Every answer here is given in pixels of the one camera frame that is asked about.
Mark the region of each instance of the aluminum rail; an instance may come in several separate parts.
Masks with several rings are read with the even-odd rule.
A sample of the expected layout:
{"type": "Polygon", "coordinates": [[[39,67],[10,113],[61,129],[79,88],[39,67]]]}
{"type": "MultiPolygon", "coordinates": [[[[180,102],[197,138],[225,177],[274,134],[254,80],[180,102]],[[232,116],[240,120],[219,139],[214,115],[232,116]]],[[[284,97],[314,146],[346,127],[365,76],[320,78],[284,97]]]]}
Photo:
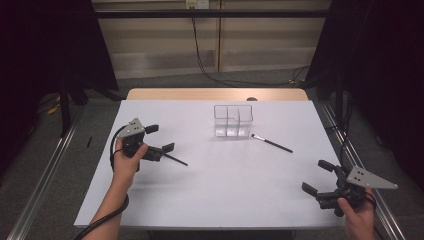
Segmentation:
{"type": "MultiPolygon", "coordinates": [[[[335,113],[333,109],[331,108],[330,104],[323,103],[322,107],[326,117],[328,118],[332,126],[336,126],[335,113]]],[[[340,131],[339,129],[337,129],[335,132],[340,144],[343,145],[343,139],[346,136],[345,132],[340,131]]],[[[344,152],[348,156],[348,159],[350,163],[352,164],[352,166],[358,166],[360,168],[365,169],[364,164],[359,158],[359,155],[356,152],[355,148],[353,147],[352,143],[350,142],[349,138],[345,142],[344,152]]],[[[375,200],[377,202],[377,210],[376,210],[377,216],[380,218],[380,221],[383,224],[384,228],[386,229],[386,232],[389,235],[390,239],[393,239],[393,240],[406,239],[398,223],[396,222],[396,219],[394,218],[391,210],[387,206],[386,202],[383,200],[383,197],[381,196],[378,189],[374,189],[373,193],[374,193],[375,200]]]]}
{"type": "Polygon", "coordinates": [[[29,228],[31,227],[31,224],[41,204],[43,203],[44,197],[48,191],[48,188],[54,177],[54,174],[56,173],[56,170],[63,156],[65,155],[65,152],[69,146],[69,143],[71,142],[71,139],[76,129],[76,125],[81,119],[83,112],[84,112],[84,108],[81,107],[81,109],[79,109],[78,113],[76,114],[70,129],[65,134],[65,136],[63,136],[59,140],[56,146],[56,149],[53,152],[53,155],[51,156],[50,161],[43,172],[43,175],[41,176],[40,181],[35,187],[35,190],[32,193],[30,199],[28,200],[24,210],[22,210],[21,214],[19,215],[18,220],[15,222],[15,225],[13,226],[9,236],[7,237],[7,240],[25,239],[29,231],[29,228]]]}

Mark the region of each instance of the white tabletop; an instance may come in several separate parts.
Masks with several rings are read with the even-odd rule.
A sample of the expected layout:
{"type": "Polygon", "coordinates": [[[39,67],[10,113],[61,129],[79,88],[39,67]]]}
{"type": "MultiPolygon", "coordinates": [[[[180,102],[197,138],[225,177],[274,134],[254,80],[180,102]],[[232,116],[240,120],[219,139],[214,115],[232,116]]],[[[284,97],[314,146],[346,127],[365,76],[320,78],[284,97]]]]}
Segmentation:
{"type": "Polygon", "coordinates": [[[234,102],[181,100],[122,101],[76,226],[86,226],[106,193],[112,170],[112,135],[134,117],[159,124],[147,144],[175,142],[160,162],[141,162],[129,190],[122,226],[145,229],[295,229],[342,226],[332,210],[321,210],[302,191],[307,182],[320,192],[334,191],[336,176],[317,166],[338,165],[311,101],[234,102]],[[286,152],[253,138],[214,136],[214,105],[250,104],[251,133],[290,148],[286,152]]]}

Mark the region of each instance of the hand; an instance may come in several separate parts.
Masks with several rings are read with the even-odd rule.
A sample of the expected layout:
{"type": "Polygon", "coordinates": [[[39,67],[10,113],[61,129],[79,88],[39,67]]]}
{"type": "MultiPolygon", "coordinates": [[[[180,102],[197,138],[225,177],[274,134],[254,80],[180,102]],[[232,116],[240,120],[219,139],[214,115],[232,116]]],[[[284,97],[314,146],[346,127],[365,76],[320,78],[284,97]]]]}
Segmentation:
{"type": "MultiPolygon", "coordinates": [[[[132,158],[125,156],[123,151],[115,152],[112,184],[119,184],[126,189],[131,187],[140,159],[146,154],[147,148],[146,144],[141,145],[132,158]]],[[[122,149],[122,139],[116,139],[115,149],[122,149]]]]}
{"type": "MultiPolygon", "coordinates": [[[[371,189],[365,191],[372,195],[371,189]]],[[[344,198],[338,199],[339,206],[346,215],[345,230],[350,240],[374,240],[374,206],[364,201],[358,209],[352,209],[344,198]]]]}

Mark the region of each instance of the black cable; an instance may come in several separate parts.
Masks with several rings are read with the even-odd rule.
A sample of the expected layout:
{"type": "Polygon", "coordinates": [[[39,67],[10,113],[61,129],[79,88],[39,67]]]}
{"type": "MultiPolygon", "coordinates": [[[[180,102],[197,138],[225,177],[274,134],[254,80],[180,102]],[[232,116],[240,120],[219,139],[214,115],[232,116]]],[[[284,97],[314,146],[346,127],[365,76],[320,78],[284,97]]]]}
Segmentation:
{"type": "MultiPolygon", "coordinates": [[[[350,63],[350,61],[352,60],[352,58],[353,58],[353,55],[354,55],[354,52],[355,52],[355,49],[356,49],[356,47],[357,47],[357,45],[359,44],[359,40],[360,40],[360,36],[361,36],[361,34],[362,34],[362,32],[364,31],[364,29],[365,29],[365,23],[367,22],[367,19],[368,19],[368,17],[370,16],[370,12],[371,12],[371,8],[372,8],[372,6],[373,6],[373,4],[374,4],[374,0],[372,0],[371,1],[371,3],[368,5],[368,9],[367,9],[367,13],[366,13],[366,16],[365,16],[365,18],[364,18],[364,21],[362,22],[362,24],[361,24],[361,27],[360,27],[360,29],[359,29],[359,31],[358,31],[358,34],[356,35],[356,38],[355,38],[355,41],[354,41],[354,44],[353,44],[353,47],[352,47],[352,51],[350,51],[350,54],[349,54],[349,57],[348,57],[348,59],[347,59],[347,61],[346,61],[346,65],[345,65],[345,67],[344,67],[344,69],[342,69],[341,71],[346,71],[345,69],[347,69],[347,67],[349,66],[349,63],[350,63]]],[[[343,148],[345,147],[345,145],[346,145],[346,141],[347,141],[347,137],[348,137],[348,130],[349,130],[349,121],[350,121],[350,117],[351,117],[351,113],[350,113],[350,116],[348,117],[348,119],[344,119],[343,120],[343,122],[344,123],[346,123],[347,122],[347,129],[346,129],[346,131],[345,131],[345,138],[343,139],[343,144],[342,144],[342,147],[341,147],[341,150],[340,150],[340,164],[342,163],[342,152],[343,152],[343,148]]]]}
{"type": "Polygon", "coordinates": [[[115,211],[109,213],[108,215],[100,218],[99,220],[95,221],[94,223],[90,224],[88,227],[86,227],[84,230],[82,230],[82,232],[80,232],[80,234],[78,234],[78,236],[75,238],[75,240],[80,240],[80,239],[84,238],[87,234],[89,234],[95,228],[99,227],[103,223],[105,223],[105,222],[109,221],[110,219],[121,214],[128,207],[129,202],[130,202],[130,199],[128,198],[128,194],[127,194],[127,195],[125,195],[124,203],[122,204],[122,206],[120,208],[118,208],[117,210],[115,210],[115,211]]]}
{"type": "Polygon", "coordinates": [[[229,84],[229,83],[246,83],[246,84],[253,84],[253,85],[262,85],[262,86],[283,86],[283,85],[287,85],[287,84],[291,84],[291,81],[288,82],[284,82],[284,83],[258,83],[258,82],[247,82],[247,81],[239,81],[239,80],[221,80],[221,79],[216,79],[211,77],[205,70],[205,68],[203,67],[203,63],[202,63],[202,59],[200,57],[200,53],[199,53],[199,44],[197,42],[197,29],[196,29],[196,20],[194,18],[191,19],[192,21],[192,25],[193,25],[193,32],[194,32],[194,40],[196,43],[196,55],[197,55],[197,63],[199,65],[200,71],[202,72],[202,74],[209,78],[210,80],[217,82],[217,83],[221,83],[233,88],[237,88],[236,86],[229,84]]]}
{"type": "Polygon", "coordinates": [[[374,211],[377,209],[377,202],[375,201],[375,197],[372,194],[365,192],[365,200],[371,203],[374,208],[374,211]]]}
{"type": "Polygon", "coordinates": [[[296,69],[294,69],[293,70],[293,73],[292,73],[292,81],[293,81],[293,84],[294,83],[296,83],[296,79],[299,77],[299,75],[303,72],[303,70],[305,70],[305,69],[307,69],[307,68],[309,68],[311,65],[306,65],[306,66],[303,66],[303,67],[298,67],[298,68],[296,68],[296,69]]]}
{"type": "Polygon", "coordinates": [[[111,142],[110,142],[110,156],[113,156],[114,155],[114,152],[113,152],[113,144],[115,143],[115,139],[116,139],[116,136],[118,136],[118,134],[122,131],[122,129],[124,129],[126,126],[122,126],[122,127],[120,127],[119,129],[118,129],[118,131],[116,131],[116,133],[115,134],[113,134],[113,137],[112,137],[112,140],[111,140],[111,142]]]}
{"type": "Polygon", "coordinates": [[[340,147],[340,154],[339,154],[339,161],[340,161],[341,165],[343,165],[342,164],[343,150],[346,147],[346,143],[348,141],[350,119],[352,118],[352,114],[353,114],[353,104],[352,104],[352,98],[349,95],[348,100],[347,100],[346,113],[345,113],[345,115],[343,117],[343,121],[341,123],[341,124],[343,124],[343,129],[345,129],[343,142],[342,142],[342,146],[340,147]]]}

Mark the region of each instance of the transparent compartment box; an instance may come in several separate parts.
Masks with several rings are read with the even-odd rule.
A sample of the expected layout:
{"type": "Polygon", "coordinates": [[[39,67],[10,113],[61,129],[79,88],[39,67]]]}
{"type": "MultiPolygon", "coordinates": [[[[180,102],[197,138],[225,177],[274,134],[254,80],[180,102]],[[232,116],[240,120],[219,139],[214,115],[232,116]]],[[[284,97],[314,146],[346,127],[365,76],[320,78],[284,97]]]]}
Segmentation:
{"type": "Polygon", "coordinates": [[[251,105],[215,105],[216,137],[248,137],[253,122],[251,105]]]}

